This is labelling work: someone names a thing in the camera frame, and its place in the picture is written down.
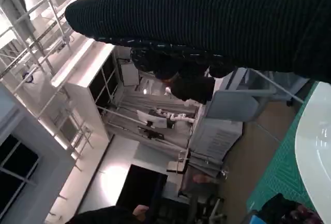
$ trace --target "metal frame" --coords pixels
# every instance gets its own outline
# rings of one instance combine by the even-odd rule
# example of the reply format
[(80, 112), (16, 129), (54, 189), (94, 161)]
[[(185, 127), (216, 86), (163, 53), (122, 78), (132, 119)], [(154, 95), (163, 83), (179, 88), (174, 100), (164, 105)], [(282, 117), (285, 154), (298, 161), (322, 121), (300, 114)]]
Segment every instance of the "metal frame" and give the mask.
[[(51, 8), (53, 14), (54, 14), (54, 18), (55, 18), (55, 21), (35, 40), (33, 40), (33, 42), (31, 44), (28, 44), (20, 35), (19, 33), (17, 32), (17, 27), (18, 27), (18, 24), (24, 20), (27, 20), (28, 17), (29, 17), (29, 14), (31, 14), (32, 12), (34, 12), (35, 10), (37, 10), (38, 7), (40, 7), (43, 3), (47, 2), (49, 4), (49, 7)], [(12, 69), (22, 60), (23, 56), (27, 53), (29, 53), (29, 59), (27, 61), (29, 61), (30, 59), (32, 59), (32, 61), (34, 62), (34, 64), (36, 65), (36, 67), (33, 67), (31, 68), (29, 71), (28, 71), (28, 74), (27, 76), (22, 79), (18, 85), (16, 86), (15, 89), (10, 89), (9, 90), (19, 99), (20, 102), (22, 102), (23, 100), (23, 105), (24, 104), (24, 98), (22, 99), (22, 97), (20, 97), (20, 89), (22, 89), (23, 85), (28, 81), (28, 79), (33, 75), (34, 72), (36, 72), (38, 69), (40, 69), (42, 71), (42, 73), (44, 74), (46, 80), (48, 80), (49, 82), (51, 82), (51, 79), (49, 78), (49, 75), (47, 75), (47, 72), (45, 70), (45, 64), (47, 64), (47, 66), (50, 68), (51, 70), (51, 76), (54, 76), (55, 75), (55, 71), (54, 71), (54, 68), (53, 66), (51, 65), (50, 61), (49, 61), (49, 56), (52, 55), (60, 46), (62, 46), (63, 44), (67, 45), (69, 50), (71, 50), (70, 48), (70, 44), (69, 44), (69, 34), (68, 32), (70, 30), (64, 30), (63, 27), (62, 27), (62, 24), (61, 24), (61, 19), (64, 18), (64, 14), (62, 13), (61, 15), (58, 15), (55, 8), (54, 8), (54, 5), (52, 3), (51, 0), (40, 0), (34, 7), (32, 7), (29, 11), (23, 13), (18, 19), (16, 20), (10, 20), (8, 19), (9, 23), (11, 24), (10, 27), (8, 27), (4, 32), (2, 32), (0, 34), (0, 38), (2, 36), (4, 36), (7, 32), (9, 31), (13, 31), (17, 40), (19, 41), (19, 43), (21, 43), (23, 46), (24, 46), (24, 50), (17, 56), (17, 57), (11, 57), (12, 59), (12, 62), (7, 65), (5, 64), (2, 59), (1, 62), (3, 62), (3, 64), (5, 65), (5, 69), (0, 72), (0, 80), (6, 75), (6, 74), (12, 74), (12, 76), (14, 76), (16, 79), (17, 77), (15, 76), (15, 74), (12, 72)], [(32, 48), (35, 47), (37, 50), (40, 51), (40, 47), (38, 47), (36, 44), (48, 33), (50, 32), (54, 27), (58, 27), (60, 32), (61, 32), (61, 36), (50, 46), (50, 50), (48, 51), (48, 53), (46, 55), (44, 55), (41, 59), (38, 60), (38, 57), (36, 56), (36, 51), (33, 51)], [(111, 94), (108, 90), (108, 87), (107, 87), (107, 83), (109, 82), (109, 80), (111, 79), (111, 77), (114, 75), (115, 73), (115, 70), (112, 72), (111, 76), (105, 80), (105, 87), (107, 88), (107, 91), (108, 91), (108, 94), (109, 96), (111, 97)], [(33, 111), (31, 111), (29, 109), (29, 111), (33, 114), (33, 116), (37, 119), (37, 120), (42, 120), (43, 116), (45, 116), (45, 110), (47, 109), (47, 107), (50, 105), (50, 103), (54, 100), (54, 98), (56, 97), (56, 95), (59, 93), (59, 92), (63, 92), (67, 98), (68, 98), (68, 101), (70, 101), (70, 96), (69, 94), (67, 93), (67, 91), (65, 90), (64, 88), (64, 85), (65, 85), (65, 81), (59, 86), (57, 87), (56, 91), (54, 92), (54, 94), (50, 97), (50, 99), (47, 101), (47, 103), (44, 105), (44, 106), (40, 106), (40, 112), (39, 113), (34, 113)], [(91, 148), (93, 148), (93, 146), (91, 145), (89, 139), (91, 137), (91, 132), (85, 128), (84, 126), (84, 121), (82, 123), (79, 123), (79, 121), (76, 119), (76, 117), (74, 116), (73, 114), (73, 108), (70, 108), (68, 109), (68, 115), (64, 118), (64, 120), (61, 121), (60, 125), (57, 126), (57, 129), (56, 129), (56, 132), (55, 133), (51, 133), (51, 135), (56, 138), (59, 133), (61, 132), (60, 129), (61, 127), (64, 125), (65, 121), (67, 120), (67, 118), (72, 118), (72, 120), (74, 121), (75, 125), (78, 127), (78, 135), (79, 133), (81, 133), (85, 139), (85, 143), (84, 145), (82, 146), (82, 148), (84, 149), (84, 147), (86, 146), (86, 144), (89, 144), (89, 146)], [(82, 153), (82, 150), (78, 153), (76, 151), (76, 149), (71, 145), (70, 141), (66, 142), (66, 145), (68, 145), (67, 147), (67, 150), (69, 150), (70, 152), (72, 152), (72, 154), (74, 156), (76, 156), (76, 161), (79, 159), (80, 157), (80, 154)], [(33, 183), (27, 179), (25, 179), (25, 182), (27, 183)]]
[[(19, 32), (17, 32), (17, 27), (18, 24), (22, 21), (26, 21), (29, 20), (29, 15), (34, 12), (35, 10), (37, 10), (38, 7), (40, 7), (43, 3), (48, 3), (50, 9), (52, 10), (52, 13), (54, 14), (54, 19), (55, 21), (49, 26), (47, 27), (47, 29), (37, 38), (33, 38), (32, 39), (32, 43), (28, 43), (26, 40), (24, 40), (24, 38), (22, 38), (19, 34)], [(63, 83), (61, 83), (55, 90), (55, 92), (53, 93), (53, 95), (50, 96), (50, 98), (47, 100), (47, 103), (44, 106), (34, 106), (33, 104), (31, 105), (32, 108), (36, 107), (37, 110), (33, 110), (33, 109), (29, 109), (29, 104), (26, 104), (28, 102), (30, 102), (31, 100), (29, 98), (25, 97), (25, 89), (23, 88), (23, 85), (29, 80), (29, 78), (34, 74), (34, 72), (36, 72), (37, 70), (40, 70), (43, 75), (45, 80), (47, 80), (49, 82), (49, 85), (51, 85), (51, 78), (49, 78), (48, 73), (46, 72), (45, 68), (46, 66), (49, 67), (49, 70), (51, 72), (51, 77), (53, 77), (55, 75), (55, 70), (52, 66), (52, 64), (49, 61), (49, 56), (52, 55), (55, 51), (57, 51), (63, 44), (65, 44), (66, 46), (68, 46), (69, 51), (72, 54), (72, 50), (70, 47), (70, 37), (69, 37), (69, 32), (71, 32), (70, 29), (68, 30), (64, 30), (63, 28), (63, 21), (61, 23), (61, 20), (64, 18), (64, 13), (58, 14), (55, 10), (55, 7), (52, 3), (51, 0), (40, 0), (35, 6), (33, 6), (29, 11), (23, 13), (18, 19), (16, 20), (11, 20), (7, 17), (9, 23), (10, 23), (10, 27), (8, 27), (4, 32), (2, 32), (0, 34), (0, 38), (3, 37), (7, 32), (13, 32), (18, 40), (18, 42), (24, 47), (24, 50), (20, 53), (16, 52), (14, 56), (10, 56), (12, 53), (7, 53), (6, 54), (0, 54), (0, 63), (3, 63), (4, 65), (4, 70), (0, 72), (0, 81), (11, 91), (11, 93), (19, 100), (19, 102), (22, 103), (22, 105), (24, 105), (29, 111), (30, 113), (36, 118), (36, 120), (39, 121), (39, 123), (41, 123), (44, 128), (52, 135), (52, 137), (55, 140), (61, 141), (59, 139), (60, 138), (60, 134), (61, 134), (61, 127), (64, 125), (65, 121), (70, 118), (73, 122), (74, 125), (77, 127), (78, 131), (75, 135), (75, 138), (77, 136), (79, 136), (79, 139), (84, 139), (83, 143), (80, 142), (80, 144), (72, 144), (72, 141), (75, 140), (75, 138), (73, 138), (73, 140), (65, 140), (65, 144), (63, 145), (66, 146), (64, 147), (64, 149), (67, 150), (67, 152), (75, 159), (75, 167), (82, 172), (82, 169), (78, 167), (77, 165), (77, 161), (80, 159), (82, 152), (84, 151), (86, 145), (88, 144), (92, 149), (94, 148), (91, 145), (90, 142), (90, 138), (92, 135), (92, 131), (89, 130), (86, 127), (85, 121), (84, 120), (78, 120), (73, 111), (74, 111), (74, 106), (70, 106), (71, 101), (70, 101), (70, 96), (68, 94), (68, 92), (66, 91), (64, 85), (66, 83), (66, 80), (63, 81)], [(54, 41), (54, 43), (52, 45), (50, 45), (48, 48), (48, 53), (45, 55), (43, 48), (39, 45), (39, 41), (47, 34), (49, 33), (53, 28), (58, 27), (61, 36)], [(38, 59), (36, 53), (39, 52), (42, 57)], [(22, 59), (24, 58), (24, 56), (26, 57), (26, 54), (29, 54), (29, 57), (27, 59), (24, 60), (24, 62), (30, 62), (30, 64), (32, 64), (31, 62), (33, 62), (36, 66), (34, 67), (28, 67), (28, 73), (25, 76), (24, 79), (20, 80), (17, 78), (17, 75), (15, 75), (15, 73), (13, 72), (13, 69), (15, 68), (15, 66), (22, 61)], [(11, 62), (9, 65), (7, 65), (2, 59), (1, 57), (9, 57)], [(10, 88), (10, 85), (8, 84), (8, 82), (6, 82), (6, 79), (4, 79), (3, 77), (6, 76), (7, 74), (10, 74), (10, 80), (12, 80), (11, 82), (14, 83), (15, 88)], [(108, 94), (111, 98), (111, 94), (109, 92), (108, 89), (108, 82), (109, 80), (112, 78), (112, 76), (115, 74), (115, 70), (111, 73), (110, 77), (106, 80), (104, 77), (104, 73), (102, 71), (102, 76), (105, 80), (105, 88), (108, 91)], [(51, 130), (47, 125), (44, 120), (45, 117), (50, 118), (49, 116), (47, 116), (47, 114), (45, 113), (45, 110), (47, 109), (47, 107), (51, 104), (51, 102), (56, 98), (56, 95), (59, 93), (63, 93), (66, 97), (67, 100), (64, 102), (64, 108), (67, 111), (64, 115), (63, 120), (61, 120), (59, 125), (56, 125), (54, 122), (54, 125), (56, 126), (55, 130), (54, 128)], [(21, 185), (19, 186), (19, 188), (17, 189), (17, 191), (15, 192), (15, 194), (13, 195), (13, 197), (10, 199), (10, 201), (8, 202), (8, 204), (6, 205), (4, 211), (2, 211), (0, 213), (0, 219), (3, 216), (4, 212), (8, 209), (8, 207), (12, 204), (12, 202), (14, 201), (15, 197), (19, 194), (20, 190), (24, 187), (25, 184), (29, 184), (32, 186), (36, 186), (37, 183), (30, 180), (29, 177), (31, 176), (33, 170), (35, 169), (35, 167), (37, 166), (38, 162), (40, 161), (40, 158), (38, 158), (38, 160), (36, 161), (36, 163), (33, 165), (33, 167), (31, 168), (31, 170), (29, 171), (28, 175), (26, 177), (22, 177), (12, 171), (9, 171), (7, 169), (4, 168), (4, 164), (5, 162), (9, 159), (9, 157), (15, 152), (16, 148), (21, 144), (21, 142), (19, 141), (14, 148), (10, 151), (10, 153), (6, 156), (6, 158), (4, 159), (3, 162), (1, 162), (0, 164), (0, 171), (4, 172), (6, 174), (9, 174), (11, 176), (14, 176), (16, 178), (18, 178), (19, 180), (22, 181)], [(61, 195), (58, 195), (59, 198), (63, 199), (63, 200), (68, 200), (66, 197), (63, 197)]]

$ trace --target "green mat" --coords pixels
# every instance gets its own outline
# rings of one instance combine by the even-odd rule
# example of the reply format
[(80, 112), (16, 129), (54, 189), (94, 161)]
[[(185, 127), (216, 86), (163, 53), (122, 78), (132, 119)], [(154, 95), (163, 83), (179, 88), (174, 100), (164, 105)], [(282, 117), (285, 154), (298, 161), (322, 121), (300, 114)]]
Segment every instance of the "green mat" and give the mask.
[(269, 166), (247, 200), (248, 211), (260, 210), (263, 204), (277, 193), (282, 193), (285, 198), (314, 209), (296, 165), (294, 142), (299, 120), (316, 86), (317, 83), (312, 87)]

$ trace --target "white pipe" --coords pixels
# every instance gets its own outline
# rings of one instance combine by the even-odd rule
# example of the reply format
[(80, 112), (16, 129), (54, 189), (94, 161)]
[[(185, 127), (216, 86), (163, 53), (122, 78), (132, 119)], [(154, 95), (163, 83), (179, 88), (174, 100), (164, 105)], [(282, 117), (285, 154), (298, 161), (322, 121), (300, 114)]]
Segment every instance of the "white pipe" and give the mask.
[(144, 123), (144, 122), (137, 121), (137, 120), (135, 120), (135, 119), (133, 119), (133, 118), (127, 117), (127, 116), (122, 115), (122, 114), (120, 114), (120, 113), (117, 113), (117, 112), (115, 112), (115, 111), (112, 111), (112, 110), (109, 110), (109, 109), (105, 109), (105, 108), (100, 107), (100, 106), (97, 106), (97, 108), (98, 108), (98, 109), (105, 110), (105, 111), (108, 112), (108, 113), (115, 114), (115, 115), (117, 115), (117, 116), (119, 116), (119, 117), (125, 118), (125, 119), (127, 119), (127, 120), (132, 121), (132, 122), (136, 122), (136, 123), (138, 123), (138, 124), (140, 124), (140, 125), (144, 125), (144, 126), (146, 126), (146, 123)]

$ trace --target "metal pipe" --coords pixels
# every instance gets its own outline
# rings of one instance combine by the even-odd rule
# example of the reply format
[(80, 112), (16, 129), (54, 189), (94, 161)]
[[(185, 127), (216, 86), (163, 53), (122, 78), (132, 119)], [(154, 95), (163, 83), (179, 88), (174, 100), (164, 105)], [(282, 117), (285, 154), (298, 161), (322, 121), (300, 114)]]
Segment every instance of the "metal pipe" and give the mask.
[(54, 95), (52, 95), (52, 97), (43, 106), (43, 108), (41, 109), (41, 111), (39, 112), (39, 114), (36, 116), (37, 119), (40, 119), (40, 117), (43, 114), (43, 112), (45, 111), (45, 109), (48, 107), (48, 105), (51, 103), (51, 101), (55, 98), (55, 96), (57, 95), (57, 93), (61, 90), (63, 84), (64, 84), (64, 82), (62, 84), (60, 84), (60, 86), (55, 91)]
[[(75, 124), (76, 124), (77, 126), (79, 126), (78, 121), (76, 120), (76, 118), (75, 118), (75, 116), (73, 115), (73, 113), (71, 113), (71, 117), (72, 117), (73, 121), (75, 122)], [(94, 149), (94, 147), (91, 145), (90, 141), (88, 140), (88, 138), (87, 138), (87, 136), (86, 136), (86, 132), (84, 132), (84, 131), (82, 130), (83, 124), (84, 124), (84, 121), (83, 121), (83, 123), (82, 123), (82, 125), (81, 125), (81, 127), (80, 127), (80, 131), (81, 131), (82, 134), (84, 135), (84, 138), (86, 139), (86, 141), (88, 142), (88, 144), (90, 145), (90, 147), (91, 147), (92, 149)]]
[(82, 169), (79, 168), (79, 167), (77, 166), (77, 164), (74, 164), (74, 166), (75, 166), (80, 172), (82, 172)]
[(102, 92), (104, 91), (104, 89), (106, 88), (106, 86), (104, 86), (104, 87), (102, 87), (102, 90), (100, 91), (100, 93), (99, 93), (99, 95), (97, 96), (97, 98), (95, 98), (95, 103), (97, 103), (97, 101), (99, 100), (99, 98), (100, 98), (100, 96), (101, 96), (101, 94), (102, 94)]
[(254, 71), (256, 74), (258, 74), (259, 76), (261, 76), (262, 78), (264, 78), (265, 80), (267, 80), (269, 83), (271, 83), (273, 86), (279, 88), (280, 90), (284, 91), (286, 94), (288, 94), (289, 96), (291, 96), (293, 99), (297, 100), (298, 102), (300, 102), (301, 104), (304, 103), (304, 101), (302, 99), (300, 99), (299, 97), (295, 96), (294, 94), (292, 94), (291, 92), (289, 92), (287, 89), (285, 89), (284, 87), (280, 86), (278, 83), (274, 82), (273, 80), (271, 80), (270, 78), (268, 78), (266, 75), (260, 73), (257, 70), (251, 69), (252, 71)]
[(103, 77), (103, 80), (104, 80), (104, 83), (105, 83), (105, 86), (106, 86), (106, 90), (108, 92), (109, 99), (111, 99), (112, 98), (112, 95), (109, 92), (108, 83), (107, 83), (106, 77), (104, 75), (103, 68), (101, 68), (101, 74), (102, 74), (102, 77)]
[(108, 113), (115, 114), (115, 115), (117, 115), (117, 116), (119, 116), (119, 117), (125, 118), (125, 119), (127, 119), (127, 120), (132, 121), (132, 122), (136, 122), (136, 123), (138, 123), (138, 124), (140, 124), (140, 125), (144, 125), (144, 126), (146, 126), (146, 123), (144, 123), (144, 122), (137, 121), (137, 120), (135, 120), (135, 119), (133, 119), (133, 118), (127, 117), (127, 116), (125, 116), (125, 115), (122, 115), (122, 114), (120, 114), (120, 113), (114, 112), (114, 111), (112, 111), (112, 110), (105, 109), (105, 108), (100, 107), (100, 106), (97, 106), (97, 108), (98, 108), (98, 109), (105, 110), (105, 111), (108, 112)]
[(38, 3), (36, 3), (36, 5), (34, 7), (32, 7), (28, 12), (25, 12), (24, 14), (22, 14), (17, 20), (15, 20), (14, 22), (11, 23), (12, 26), (8, 27), (6, 30), (4, 30), (1, 34), (0, 34), (0, 38), (2, 36), (4, 36), (9, 30), (11, 30), (13, 28), (14, 25), (17, 25), (19, 22), (21, 22), (22, 20), (24, 20), (29, 14), (31, 14), (33, 11), (35, 11), (37, 8), (39, 8), (46, 0), (40, 0)]
[[(128, 129), (124, 128), (124, 127), (121, 127), (121, 126), (119, 126), (119, 125), (113, 124), (113, 123), (111, 123), (111, 122), (107, 122), (107, 124), (110, 125), (110, 126), (113, 126), (113, 127), (119, 128), (119, 129), (122, 129), (122, 130), (127, 131), (127, 132), (132, 132), (134, 135), (137, 135), (137, 136), (140, 136), (140, 137), (142, 137), (142, 138), (144, 138), (144, 139), (147, 139), (146, 137), (143, 137), (141, 134), (139, 134), (139, 133), (135, 133), (135, 132), (133, 132), (133, 131), (131, 131), (131, 130), (128, 130)], [(149, 142), (149, 141), (147, 141), (147, 140), (146, 140), (146, 141), (143, 141), (142, 143), (146, 143), (146, 144), (150, 144), (150, 145), (157, 145), (157, 146), (160, 146), (160, 147), (163, 147), (163, 148), (166, 147), (166, 148), (169, 148), (169, 149), (171, 149), (171, 150), (173, 150), (173, 151), (176, 151), (177, 153), (179, 153), (180, 151), (183, 150), (182, 147), (179, 147), (179, 146), (176, 146), (176, 145), (173, 145), (173, 144), (168, 145), (168, 144), (166, 144), (166, 143), (161, 142), (161, 140), (159, 140), (159, 139), (155, 139), (155, 141), (158, 141), (158, 143), (155, 143), (155, 142)]]
[(15, 58), (16, 58), (16, 57), (13, 57), (13, 56), (9, 56), (9, 55), (3, 54), (3, 53), (0, 53), (0, 56), (3, 56), (3, 57), (8, 57), (8, 58), (12, 58), (12, 59), (15, 59)]
[(59, 198), (62, 198), (63, 200), (68, 200), (68, 198), (64, 197), (64, 196), (61, 196), (61, 195), (58, 195)]
[[(13, 31), (17, 37), (17, 39), (23, 43), (23, 45), (25, 46), (25, 48), (29, 51), (29, 53), (32, 56), (32, 59), (34, 60), (34, 62), (40, 67), (41, 71), (45, 74), (45, 76), (47, 76), (46, 71), (44, 70), (44, 68), (42, 67), (42, 65), (40, 64), (38, 58), (36, 57), (36, 55), (33, 53), (33, 51), (31, 50), (31, 48), (29, 47), (29, 45), (27, 44), (27, 42), (25, 40), (23, 40), (23, 38), (19, 35), (19, 33), (17, 32), (16, 28), (13, 27)], [(51, 71), (54, 71), (52, 65), (50, 63), (47, 63), (47, 65), (50, 67)]]
[(17, 142), (16, 145), (11, 149), (11, 151), (8, 153), (8, 155), (5, 157), (5, 159), (0, 163), (0, 167), (3, 167), (4, 164), (8, 161), (10, 156), (15, 152), (16, 148), (21, 144), (21, 141)]
[(108, 83), (109, 83), (109, 81), (111, 80), (111, 78), (112, 78), (112, 76), (113, 76), (114, 74), (115, 74), (115, 69), (114, 69), (114, 70), (112, 71), (112, 73), (110, 74), (109, 78), (108, 78), (107, 81), (106, 81), (105, 86), (102, 87), (102, 90), (100, 91), (99, 95), (97, 96), (97, 98), (95, 99), (94, 102), (97, 102), (97, 101), (99, 100), (99, 98), (100, 98), (102, 92), (104, 91), (106, 85), (108, 86)]
[(11, 172), (11, 171), (9, 171), (9, 170), (3, 168), (3, 167), (0, 167), (0, 171), (6, 173), (6, 174), (8, 174), (8, 175), (11, 175), (11, 176), (13, 176), (13, 177), (16, 177), (16, 178), (18, 178), (18, 179), (20, 179), (20, 180), (22, 180), (22, 181), (24, 181), (24, 182), (26, 182), (26, 183), (28, 183), (28, 184), (31, 184), (31, 185), (33, 185), (33, 186), (36, 186), (36, 183), (35, 183), (35, 182), (33, 182), (33, 181), (29, 180), (29, 179), (26, 179), (26, 178), (24, 178), (24, 177), (22, 177), (22, 176), (20, 176), (20, 175), (18, 175), (18, 174), (16, 174), (16, 173), (13, 173), (13, 172)]
[(86, 147), (86, 144), (88, 143), (88, 141), (86, 140), (85, 141), (85, 143), (83, 144), (83, 146), (82, 146), (82, 149), (80, 150), (80, 152), (79, 152), (79, 156), (81, 156), (82, 155), (82, 152), (83, 152), (83, 150), (84, 150), (84, 148)]

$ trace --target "chair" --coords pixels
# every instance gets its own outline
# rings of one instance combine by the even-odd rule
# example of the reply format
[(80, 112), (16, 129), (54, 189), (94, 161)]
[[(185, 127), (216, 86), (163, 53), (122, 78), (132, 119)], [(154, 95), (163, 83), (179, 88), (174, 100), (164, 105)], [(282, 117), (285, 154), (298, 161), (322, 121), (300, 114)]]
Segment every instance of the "chair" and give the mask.
[[(270, 80), (272, 72), (263, 73)], [(277, 92), (272, 83), (259, 77), (257, 74), (247, 83), (235, 90), (218, 90), (212, 101), (207, 106), (206, 118), (229, 120), (235, 122), (254, 122), (269, 136), (280, 142), (268, 130), (256, 122), (256, 119), (264, 111), (268, 102)]]

